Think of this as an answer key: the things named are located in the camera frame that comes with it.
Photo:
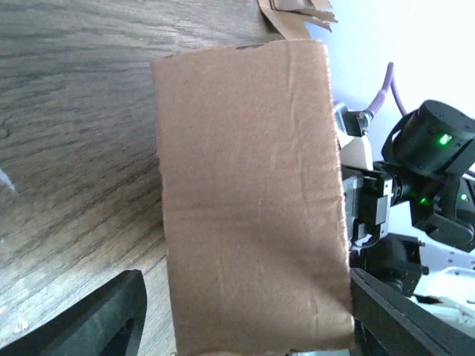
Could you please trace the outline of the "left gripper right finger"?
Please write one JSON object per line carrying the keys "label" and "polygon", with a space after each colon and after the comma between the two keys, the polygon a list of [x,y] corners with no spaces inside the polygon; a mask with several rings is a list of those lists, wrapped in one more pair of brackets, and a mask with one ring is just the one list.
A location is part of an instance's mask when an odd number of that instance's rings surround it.
{"label": "left gripper right finger", "polygon": [[355,329],[367,329],[389,355],[473,355],[474,339],[360,268],[350,270]]}

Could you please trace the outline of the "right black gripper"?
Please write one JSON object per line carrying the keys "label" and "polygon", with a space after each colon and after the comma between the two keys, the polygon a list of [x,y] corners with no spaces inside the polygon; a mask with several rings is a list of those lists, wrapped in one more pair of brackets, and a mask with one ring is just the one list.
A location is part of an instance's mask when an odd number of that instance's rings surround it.
{"label": "right black gripper", "polygon": [[341,167],[350,266],[361,268],[405,297],[423,275],[419,241],[389,232],[393,178],[383,171]]}

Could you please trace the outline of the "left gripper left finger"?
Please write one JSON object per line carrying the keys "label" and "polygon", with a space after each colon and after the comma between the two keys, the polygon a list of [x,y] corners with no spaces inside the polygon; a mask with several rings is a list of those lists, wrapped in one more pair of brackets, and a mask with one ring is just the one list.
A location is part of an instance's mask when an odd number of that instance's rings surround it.
{"label": "left gripper left finger", "polygon": [[146,310],[143,273],[126,270],[1,354],[137,355]]}

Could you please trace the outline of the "cardboard box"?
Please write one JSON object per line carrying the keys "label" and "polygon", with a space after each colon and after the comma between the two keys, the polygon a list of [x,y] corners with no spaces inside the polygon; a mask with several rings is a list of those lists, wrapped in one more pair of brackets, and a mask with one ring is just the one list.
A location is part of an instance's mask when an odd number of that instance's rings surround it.
{"label": "cardboard box", "polygon": [[213,47],[151,70],[177,353],[353,347],[326,46]]}

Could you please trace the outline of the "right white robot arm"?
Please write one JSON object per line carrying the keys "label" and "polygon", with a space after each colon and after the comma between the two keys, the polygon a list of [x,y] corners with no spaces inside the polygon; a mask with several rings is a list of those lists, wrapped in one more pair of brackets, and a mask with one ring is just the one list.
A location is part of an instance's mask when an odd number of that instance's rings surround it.
{"label": "right white robot arm", "polygon": [[373,108],[333,113],[350,263],[453,326],[474,329],[474,121],[427,100],[372,158]]}

